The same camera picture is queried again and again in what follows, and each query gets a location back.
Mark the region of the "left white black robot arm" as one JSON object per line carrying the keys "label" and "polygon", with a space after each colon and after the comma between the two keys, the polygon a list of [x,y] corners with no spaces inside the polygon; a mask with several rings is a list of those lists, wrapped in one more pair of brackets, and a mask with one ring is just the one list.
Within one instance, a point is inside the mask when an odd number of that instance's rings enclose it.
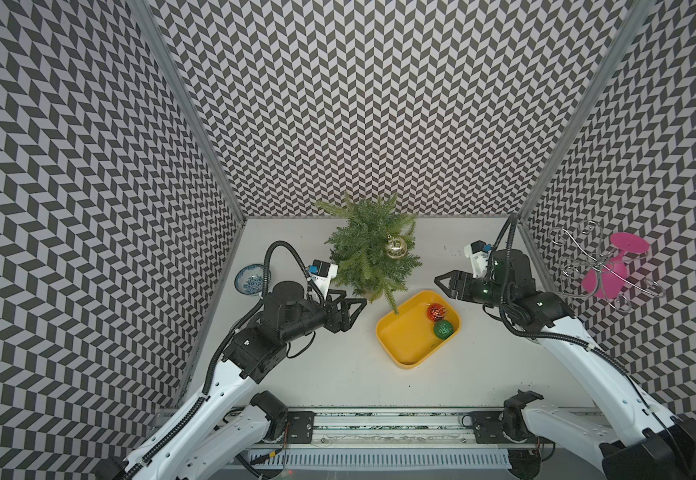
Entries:
{"label": "left white black robot arm", "polygon": [[349,331],[367,305],[330,284],[338,267],[305,264],[284,240],[263,263],[258,302],[231,327],[215,350],[201,388],[126,458],[104,459],[98,479],[209,479],[253,445],[284,440],[287,406],[258,385],[291,344],[324,328]]}

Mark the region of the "small green christmas tree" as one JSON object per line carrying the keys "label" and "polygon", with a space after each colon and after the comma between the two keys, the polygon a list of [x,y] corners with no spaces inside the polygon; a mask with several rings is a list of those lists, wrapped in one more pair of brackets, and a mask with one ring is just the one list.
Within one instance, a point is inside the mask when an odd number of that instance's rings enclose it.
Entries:
{"label": "small green christmas tree", "polygon": [[[408,280],[422,259],[414,252],[416,217],[397,209],[398,196],[354,200],[345,195],[340,203],[317,201],[314,207],[345,224],[336,228],[326,244],[330,259],[338,265],[335,282],[370,302],[384,299],[398,312],[396,294],[408,290]],[[389,235],[400,235],[408,255],[394,260],[385,252]]]}

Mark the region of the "red ball ornament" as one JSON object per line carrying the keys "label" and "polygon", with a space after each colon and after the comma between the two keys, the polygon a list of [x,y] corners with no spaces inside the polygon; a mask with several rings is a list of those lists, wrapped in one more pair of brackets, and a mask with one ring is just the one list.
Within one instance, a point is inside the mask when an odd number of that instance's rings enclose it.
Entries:
{"label": "red ball ornament", "polygon": [[447,312],[447,308],[440,303],[431,303],[426,310],[427,317],[432,322],[444,320],[446,318]]}

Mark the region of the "gold ball ornament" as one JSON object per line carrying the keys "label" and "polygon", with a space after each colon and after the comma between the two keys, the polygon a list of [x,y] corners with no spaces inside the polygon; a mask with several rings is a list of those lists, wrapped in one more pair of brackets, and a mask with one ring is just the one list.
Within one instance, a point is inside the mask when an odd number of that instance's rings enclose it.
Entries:
{"label": "gold ball ornament", "polygon": [[405,258],[408,255],[408,244],[400,235],[389,235],[385,245],[386,255],[394,260]]}

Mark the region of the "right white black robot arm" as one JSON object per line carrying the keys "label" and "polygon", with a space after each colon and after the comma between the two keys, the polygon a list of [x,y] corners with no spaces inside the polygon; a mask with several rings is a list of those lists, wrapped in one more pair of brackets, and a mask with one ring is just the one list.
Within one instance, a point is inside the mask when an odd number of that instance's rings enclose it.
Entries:
{"label": "right white black robot arm", "polygon": [[497,310],[512,335],[545,348],[584,388],[608,421],[603,427],[519,391],[505,400],[502,432],[521,443],[545,438],[608,479],[696,479],[696,420],[681,419],[651,397],[625,367],[598,346],[562,296],[539,291],[527,255],[513,246],[519,224],[508,217],[496,241],[470,244],[471,271],[435,277],[451,299]]}

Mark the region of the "green glitter ball ornament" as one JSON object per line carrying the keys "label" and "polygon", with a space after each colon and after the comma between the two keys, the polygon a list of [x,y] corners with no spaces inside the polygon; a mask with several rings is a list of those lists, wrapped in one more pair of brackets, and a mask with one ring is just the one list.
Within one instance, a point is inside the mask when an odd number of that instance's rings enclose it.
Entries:
{"label": "green glitter ball ornament", "polygon": [[446,320],[440,319],[434,323],[434,335],[440,340],[446,340],[455,333],[454,325]]}

